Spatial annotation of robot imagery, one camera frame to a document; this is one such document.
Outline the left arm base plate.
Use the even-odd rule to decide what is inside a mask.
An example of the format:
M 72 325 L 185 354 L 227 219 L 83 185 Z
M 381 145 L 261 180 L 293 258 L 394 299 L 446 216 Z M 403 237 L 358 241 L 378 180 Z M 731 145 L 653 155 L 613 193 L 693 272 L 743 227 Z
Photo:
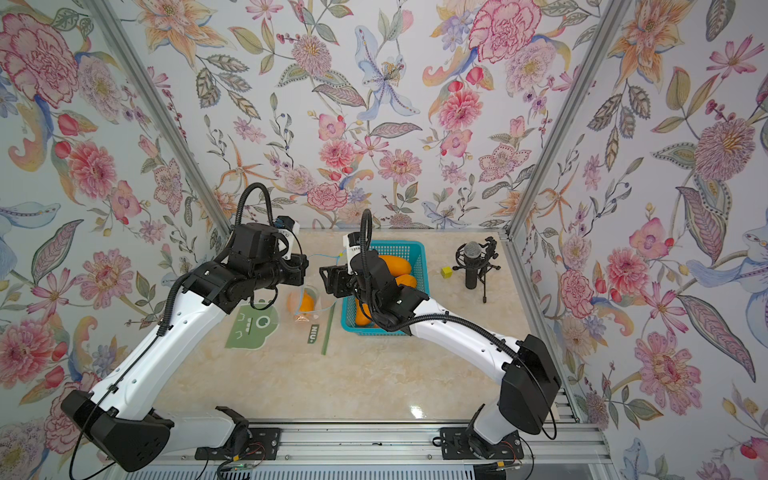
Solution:
M 234 432 L 222 447 L 200 447 L 194 454 L 201 461 L 263 461 L 275 460 L 280 445 L 280 428 L 249 427 Z

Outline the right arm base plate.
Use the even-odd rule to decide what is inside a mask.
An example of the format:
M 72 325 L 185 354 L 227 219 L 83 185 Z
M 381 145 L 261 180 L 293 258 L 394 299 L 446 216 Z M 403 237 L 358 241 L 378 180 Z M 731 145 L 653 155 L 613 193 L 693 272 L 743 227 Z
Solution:
M 469 427 L 443 427 L 432 439 L 432 445 L 440 449 L 444 460 L 518 461 L 525 458 L 517 431 L 491 444 Z

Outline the large orange mango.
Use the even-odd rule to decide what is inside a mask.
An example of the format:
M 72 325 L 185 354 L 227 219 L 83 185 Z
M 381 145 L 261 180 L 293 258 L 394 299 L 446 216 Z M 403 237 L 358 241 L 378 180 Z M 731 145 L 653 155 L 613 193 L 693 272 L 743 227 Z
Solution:
M 366 327 L 372 323 L 372 314 L 369 309 L 369 306 L 360 301 L 356 300 L 356 316 L 355 316 L 355 325 L 357 327 Z

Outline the teal plastic basket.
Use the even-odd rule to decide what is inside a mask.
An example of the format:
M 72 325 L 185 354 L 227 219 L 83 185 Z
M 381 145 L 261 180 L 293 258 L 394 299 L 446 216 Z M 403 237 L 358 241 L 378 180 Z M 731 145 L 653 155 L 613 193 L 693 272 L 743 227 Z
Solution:
M 426 294 L 430 293 L 427 272 L 426 250 L 424 245 L 412 240 L 373 240 L 371 247 L 380 256 L 389 255 L 407 261 L 411 265 L 411 273 L 417 281 L 417 288 Z M 358 326 L 355 297 L 344 298 L 340 324 L 342 328 L 359 336 L 404 336 L 403 332 L 386 332 L 373 324 Z

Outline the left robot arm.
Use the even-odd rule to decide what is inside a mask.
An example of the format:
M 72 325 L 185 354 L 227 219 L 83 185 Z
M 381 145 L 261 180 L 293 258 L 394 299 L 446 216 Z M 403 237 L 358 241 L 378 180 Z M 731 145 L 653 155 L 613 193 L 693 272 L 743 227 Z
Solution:
M 159 413 L 154 402 L 200 341 L 241 303 L 253 304 L 259 290 L 303 284 L 309 262 L 298 231 L 290 218 L 274 216 L 265 185 L 246 187 L 223 250 L 174 281 L 159 323 L 118 367 L 90 391 L 73 391 L 62 401 L 79 439 L 126 472 L 192 448 L 226 459 L 248 452 L 249 422 L 234 410 L 184 417 Z

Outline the clear blue-zip bag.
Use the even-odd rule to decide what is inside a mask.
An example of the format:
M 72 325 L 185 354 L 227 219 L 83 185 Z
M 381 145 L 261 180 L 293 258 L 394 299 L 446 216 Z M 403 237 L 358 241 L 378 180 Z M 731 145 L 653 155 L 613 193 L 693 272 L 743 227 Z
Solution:
M 312 254 L 308 256 L 309 267 L 300 287 L 290 287 L 286 308 L 289 318 L 297 323 L 317 324 L 326 319 L 341 300 L 325 291 L 320 275 L 321 267 L 341 266 L 346 260 L 344 253 L 336 255 Z

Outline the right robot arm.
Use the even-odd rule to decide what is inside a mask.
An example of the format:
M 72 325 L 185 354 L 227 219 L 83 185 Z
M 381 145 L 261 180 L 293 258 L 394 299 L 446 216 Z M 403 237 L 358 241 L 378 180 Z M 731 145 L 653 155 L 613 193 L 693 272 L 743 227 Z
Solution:
M 542 434 L 553 421 L 553 405 L 562 387 L 544 342 L 527 335 L 502 336 L 454 315 L 427 293 L 397 283 L 385 260 L 372 247 L 373 218 L 362 213 L 358 231 L 344 239 L 347 263 L 320 270 L 327 293 L 359 302 L 367 320 L 382 330 L 402 332 L 432 342 L 466 360 L 500 387 L 496 400 L 482 405 L 455 440 L 456 447 L 491 459 L 507 437 L 522 431 Z

